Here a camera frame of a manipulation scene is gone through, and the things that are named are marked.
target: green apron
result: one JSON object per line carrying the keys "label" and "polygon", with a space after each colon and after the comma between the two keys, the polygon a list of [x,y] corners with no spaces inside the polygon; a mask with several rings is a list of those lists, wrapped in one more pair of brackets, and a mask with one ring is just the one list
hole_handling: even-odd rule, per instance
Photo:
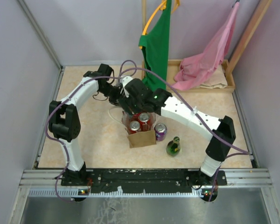
{"label": "green apron", "polygon": [[[149,34],[142,35],[139,40],[145,68],[155,72],[164,80],[167,77],[168,67],[171,2],[172,0],[167,0],[166,9],[163,10],[154,28]],[[142,81],[152,91],[157,88],[166,89],[166,85],[162,81],[148,72]]]}

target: gray wall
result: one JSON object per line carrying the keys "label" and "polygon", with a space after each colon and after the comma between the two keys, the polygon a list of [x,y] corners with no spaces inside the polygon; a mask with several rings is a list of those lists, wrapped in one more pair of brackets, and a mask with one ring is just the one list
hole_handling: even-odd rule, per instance
{"label": "gray wall", "polygon": [[[258,1],[241,0],[230,52]],[[102,60],[112,63],[121,63],[126,59],[142,61],[142,53],[138,48],[142,33],[141,0],[25,2],[62,65],[87,65]],[[181,6],[171,17],[169,58],[184,58],[201,53],[225,22],[234,2],[181,0]],[[147,19],[160,3],[161,0],[147,0]]]}
{"label": "gray wall", "polygon": [[0,224],[32,168],[58,76],[15,0],[0,0]]}
{"label": "gray wall", "polygon": [[280,0],[274,0],[233,72],[260,165],[280,200]]}

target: pink cloth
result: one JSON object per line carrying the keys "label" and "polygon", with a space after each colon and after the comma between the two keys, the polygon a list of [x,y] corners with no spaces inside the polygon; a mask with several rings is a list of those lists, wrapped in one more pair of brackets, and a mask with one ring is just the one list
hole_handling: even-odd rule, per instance
{"label": "pink cloth", "polygon": [[239,2],[234,5],[228,20],[211,39],[203,53],[182,60],[180,71],[174,77],[176,81],[174,88],[188,90],[199,86],[210,78],[218,65],[222,64],[230,46],[238,7]]}

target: glass bottle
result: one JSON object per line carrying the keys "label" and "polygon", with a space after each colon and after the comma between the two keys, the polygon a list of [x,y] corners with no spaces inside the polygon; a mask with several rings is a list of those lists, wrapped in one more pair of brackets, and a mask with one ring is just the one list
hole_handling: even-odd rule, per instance
{"label": "glass bottle", "polygon": [[176,156],[181,150],[181,145],[179,143],[179,137],[174,137],[172,141],[170,141],[166,147],[166,152],[169,156]]}

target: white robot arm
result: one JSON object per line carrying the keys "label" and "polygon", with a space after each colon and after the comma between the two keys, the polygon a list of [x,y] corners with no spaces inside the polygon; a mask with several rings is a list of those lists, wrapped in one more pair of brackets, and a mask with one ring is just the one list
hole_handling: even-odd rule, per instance
{"label": "white robot arm", "polygon": [[49,121],[49,130],[55,138],[66,145],[70,157],[68,166],[70,172],[78,172],[83,166],[85,167],[77,140],[81,128],[77,112],[89,97],[99,91],[109,97],[110,103],[121,106],[129,114],[142,111],[155,112],[200,133],[210,142],[200,170],[207,176],[214,175],[217,168],[225,160],[230,148],[215,139],[200,122],[196,114],[200,115],[211,130],[214,130],[214,132],[217,132],[216,134],[232,144],[235,140],[235,133],[231,118],[219,119],[204,114],[196,108],[191,111],[171,93],[162,89],[152,92],[141,80],[129,76],[122,78],[119,86],[112,86],[107,82],[107,79],[89,81],[93,77],[111,75],[111,69],[108,65],[102,64],[101,66],[103,67],[100,67],[97,72],[87,72],[81,83],[68,96],[59,102],[52,101],[50,104],[49,112],[51,113],[60,103],[68,100],[52,116]]}

